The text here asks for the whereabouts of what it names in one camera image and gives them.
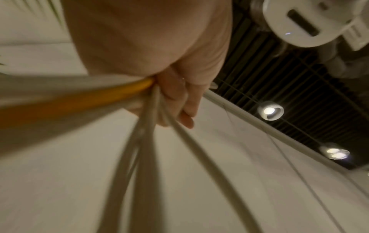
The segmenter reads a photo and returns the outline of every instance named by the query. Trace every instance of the human hand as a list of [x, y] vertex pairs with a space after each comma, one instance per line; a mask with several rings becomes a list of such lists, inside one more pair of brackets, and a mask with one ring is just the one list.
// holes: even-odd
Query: human hand
[[230, 0], [62, 0], [62, 5], [90, 74], [154, 76], [169, 112], [194, 126], [201, 97], [227, 53]]

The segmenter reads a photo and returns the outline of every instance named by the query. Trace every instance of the black slot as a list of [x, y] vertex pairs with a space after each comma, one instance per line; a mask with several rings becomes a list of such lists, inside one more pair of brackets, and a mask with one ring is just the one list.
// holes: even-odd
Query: black slot
[[309, 23], [300, 13], [298, 13], [296, 10], [292, 9], [289, 10], [287, 13], [287, 16], [295, 22], [297, 25], [299, 25], [302, 29], [304, 29], [309, 35], [316, 36], [319, 34], [319, 30], [314, 27], [311, 23]]

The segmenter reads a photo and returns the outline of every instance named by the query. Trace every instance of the hand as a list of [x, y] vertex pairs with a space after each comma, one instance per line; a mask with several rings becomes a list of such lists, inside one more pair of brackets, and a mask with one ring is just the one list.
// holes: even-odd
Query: hand
[[186, 127], [221, 69], [231, 0], [62, 0], [90, 74], [155, 76], [168, 110]]

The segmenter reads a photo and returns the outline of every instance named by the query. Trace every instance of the bundle of cables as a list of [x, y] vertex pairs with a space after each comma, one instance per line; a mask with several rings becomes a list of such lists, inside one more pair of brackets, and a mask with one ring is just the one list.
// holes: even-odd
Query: bundle of cables
[[57, 120], [63, 116], [117, 102], [121, 102], [121, 107], [126, 109], [143, 104], [142, 113], [116, 167], [98, 233], [119, 232], [123, 198], [136, 167], [138, 168], [129, 232], [165, 231], [160, 208], [162, 201], [159, 195], [153, 135], [160, 114], [217, 184], [237, 213], [245, 230], [249, 233], [262, 232], [254, 216], [225, 175], [169, 114], [163, 102], [160, 87], [155, 84], [154, 78], [0, 76], [0, 97], [4, 96], [11, 101], [3, 102], [3, 106], [0, 107], [0, 130], [40, 121]]

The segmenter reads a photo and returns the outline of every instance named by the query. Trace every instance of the black ceiling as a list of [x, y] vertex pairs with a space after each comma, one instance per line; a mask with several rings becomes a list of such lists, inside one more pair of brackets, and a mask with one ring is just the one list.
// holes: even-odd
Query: black ceiling
[[369, 163], [368, 108], [327, 73], [315, 49], [274, 58], [279, 45], [272, 33], [258, 31], [248, 1], [235, 0], [231, 44], [214, 92], [256, 117], [258, 103], [274, 101], [285, 112], [269, 125], [316, 151], [320, 143], [339, 144], [351, 152], [337, 162], [348, 169]]

